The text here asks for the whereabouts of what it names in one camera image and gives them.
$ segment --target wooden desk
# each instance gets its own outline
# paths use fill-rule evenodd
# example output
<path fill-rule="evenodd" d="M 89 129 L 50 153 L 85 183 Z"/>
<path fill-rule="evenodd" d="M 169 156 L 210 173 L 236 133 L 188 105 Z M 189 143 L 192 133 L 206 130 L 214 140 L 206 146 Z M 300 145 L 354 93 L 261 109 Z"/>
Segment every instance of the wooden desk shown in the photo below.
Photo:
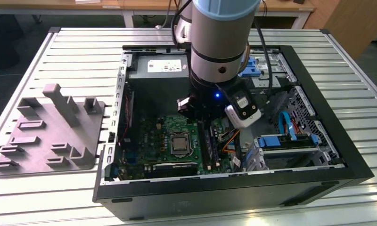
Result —
<path fill-rule="evenodd" d="M 0 0 L 0 14 L 30 15 L 122 15 L 125 26 L 133 27 L 133 15 L 165 15 L 169 0 L 102 0 L 94 4 L 76 4 L 74 0 Z M 301 29 L 310 12 L 316 10 L 309 0 L 305 4 L 292 0 L 266 0 L 266 16 L 296 17 L 292 28 Z M 170 14 L 174 13 L 172 1 Z M 261 16 L 264 5 L 256 16 Z"/>
<path fill-rule="evenodd" d="M 0 8 L 12 9 L 106 9 L 106 6 L 122 9 L 122 4 L 124 0 L 102 0 L 93 4 L 76 4 L 74 0 L 0 0 Z"/>
<path fill-rule="evenodd" d="M 304 24 L 309 18 L 310 12 L 316 10 L 316 7 L 309 2 L 297 4 L 292 0 L 265 0 L 268 14 L 266 16 L 288 16 L 296 17 L 292 29 L 302 29 Z M 133 27 L 133 15 L 165 15 L 168 10 L 169 0 L 124 0 L 124 20 L 125 26 Z M 176 6 L 172 1 L 170 14 L 174 13 Z M 258 12 L 256 16 L 262 16 L 264 4 L 260 4 Z"/>

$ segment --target raised block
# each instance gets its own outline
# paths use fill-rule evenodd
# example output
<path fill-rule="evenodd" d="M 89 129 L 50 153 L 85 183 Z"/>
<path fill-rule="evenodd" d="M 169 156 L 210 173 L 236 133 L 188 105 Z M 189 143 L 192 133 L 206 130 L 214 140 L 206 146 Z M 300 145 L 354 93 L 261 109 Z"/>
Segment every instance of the raised block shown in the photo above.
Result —
<path fill-rule="evenodd" d="M 33 137 L 13 137 L 10 139 L 10 145 L 34 145 L 38 144 L 40 138 L 37 136 Z"/>
<path fill-rule="evenodd" d="M 88 148 L 84 149 L 82 154 L 76 148 L 70 149 L 69 159 L 77 166 L 89 165 L 94 161 L 94 156 L 89 152 Z"/>
<path fill-rule="evenodd" d="M 101 114 L 100 103 L 97 102 L 94 97 L 85 98 L 84 108 L 86 114 Z"/>
<path fill-rule="evenodd" d="M 24 152 L 25 150 L 17 145 L 4 146 L 0 151 L 0 153 L 8 158 L 13 156 L 20 156 L 24 154 Z"/>
<path fill-rule="evenodd" d="M 56 154 L 69 154 L 70 145 L 68 143 L 52 144 L 50 149 Z"/>
<path fill-rule="evenodd" d="M 64 156 L 56 157 L 56 158 L 49 158 L 49 159 L 45 160 L 45 164 L 52 168 L 64 167 L 64 166 L 68 165 L 68 160 Z"/>
<path fill-rule="evenodd" d="M 78 112 L 78 108 L 77 108 L 77 104 L 74 102 L 73 97 L 72 96 L 65 96 L 64 99 L 66 101 L 68 106 L 73 110 L 73 112 L 77 113 Z"/>
<path fill-rule="evenodd" d="M 37 113 L 34 111 L 34 107 L 41 107 L 42 105 L 38 103 L 37 99 L 34 97 L 30 98 L 22 98 L 20 100 L 17 110 L 21 112 L 21 114 L 28 117 L 37 116 Z"/>
<path fill-rule="evenodd" d="M 42 129 L 45 128 L 45 122 L 44 120 L 33 120 L 33 121 L 21 121 L 18 123 L 18 129 L 26 130 L 26 129 Z"/>
<path fill-rule="evenodd" d="M 72 106 L 68 105 L 64 96 L 60 93 L 60 85 L 58 84 L 46 84 L 44 86 L 42 94 L 45 97 L 50 98 L 58 113 L 61 114 L 62 118 L 65 119 L 68 125 L 70 127 L 76 127 L 80 125 L 77 117 L 74 115 L 74 111 Z"/>
<path fill-rule="evenodd" d="M 14 170 L 18 166 L 20 165 L 12 160 L 0 161 L 0 171 Z"/>

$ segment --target white table leg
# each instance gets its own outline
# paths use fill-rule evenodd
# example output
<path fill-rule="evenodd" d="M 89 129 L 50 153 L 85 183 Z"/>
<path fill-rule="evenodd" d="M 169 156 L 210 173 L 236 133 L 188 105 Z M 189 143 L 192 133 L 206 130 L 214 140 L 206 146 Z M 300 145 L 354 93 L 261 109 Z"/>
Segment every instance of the white table leg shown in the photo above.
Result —
<path fill-rule="evenodd" d="M 133 11 L 122 10 L 124 24 L 125 27 L 133 27 Z"/>
<path fill-rule="evenodd" d="M 298 13 L 298 16 L 297 16 L 294 23 L 292 25 L 292 29 L 302 29 L 302 27 L 304 27 L 304 25 L 308 21 L 309 15 L 310 15 L 310 12 L 300 12 Z"/>

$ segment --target white sticker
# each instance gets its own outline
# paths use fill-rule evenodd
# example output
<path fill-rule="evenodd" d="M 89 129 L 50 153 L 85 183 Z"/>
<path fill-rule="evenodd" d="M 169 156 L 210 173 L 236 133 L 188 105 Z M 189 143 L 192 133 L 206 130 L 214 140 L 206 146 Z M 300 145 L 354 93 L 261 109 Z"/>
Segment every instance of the white sticker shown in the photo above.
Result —
<path fill-rule="evenodd" d="M 148 61 L 148 72 L 180 72 L 181 60 L 150 60 Z"/>
<path fill-rule="evenodd" d="M 238 160 L 238 158 L 236 158 L 236 156 L 233 157 L 233 163 L 234 163 L 234 165 L 237 166 L 237 167 L 240 167 L 240 160 Z"/>
<path fill-rule="evenodd" d="M 245 106 L 249 105 L 249 101 L 246 100 L 245 97 L 240 98 L 236 102 L 240 108 L 245 108 Z"/>
<path fill-rule="evenodd" d="M 102 8 L 121 8 L 120 6 L 102 6 Z"/>

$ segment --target black cable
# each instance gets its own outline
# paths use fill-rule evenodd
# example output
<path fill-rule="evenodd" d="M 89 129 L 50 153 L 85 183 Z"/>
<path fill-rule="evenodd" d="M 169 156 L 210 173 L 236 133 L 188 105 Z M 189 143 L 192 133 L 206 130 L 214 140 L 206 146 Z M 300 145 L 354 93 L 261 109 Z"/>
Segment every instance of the black cable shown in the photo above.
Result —
<path fill-rule="evenodd" d="M 173 0 L 173 1 L 174 1 L 174 5 L 176 5 L 176 12 L 177 12 L 178 6 L 180 6 L 180 4 L 181 4 L 181 0 L 178 0 L 178 3 L 176 2 L 176 0 Z"/>
<path fill-rule="evenodd" d="M 268 7 L 266 7 L 266 3 L 264 0 L 262 1 L 262 4 L 264 4 L 264 12 L 262 12 L 262 16 L 266 16 L 266 13 L 268 13 Z"/>
<path fill-rule="evenodd" d="M 186 3 L 182 5 L 182 7 L 177 10 L 177 12 L 176 12 L 176 14 L 173 16 L 173 19 L 172 19 L 172 24 L 170 24 L 170 27 L 172 27 L 172 39 L 173 39 L 173 43 L 174 43 L 176 46 L 178 45 L 178 43 L 177 43 L 177 39 L 176 39 L 176 35 L 174 35 L 174 23 L 176 23 L 176 19 L 177 19 L 178 15 L 184 11 L 184 9 L 188 7 L 190 2 L 192 2 L 192 0 L 186 1 Z"/>
<path fill-rule="evenodd" d="M 262 51 L 264 51 L 264 56 L 265 56 L 265 61 L 266 61 L 266 67 L 268 67 L 268 92 L 266 92 L 266 99 L 269 99 L 270 96 L 270 92 L 272 92 L 272 66 L 270 66 L 270 61 L 269 61 L 269 56 L 268 56 L 268 51 L 266 51 L 266 46 L 265 46 L 265 39 L 264 39 L 264 35 L 261 32 L 261 27 L 260 24 L 257 22 L 257 18 L 254 17 L 253 20 L 254 23 L 254 27 L 257 28 L 257 32 L 258 32 L 258 36 L 260 36 L 260 41 L 261 41 L 261 46 L 262 46 Z"/>

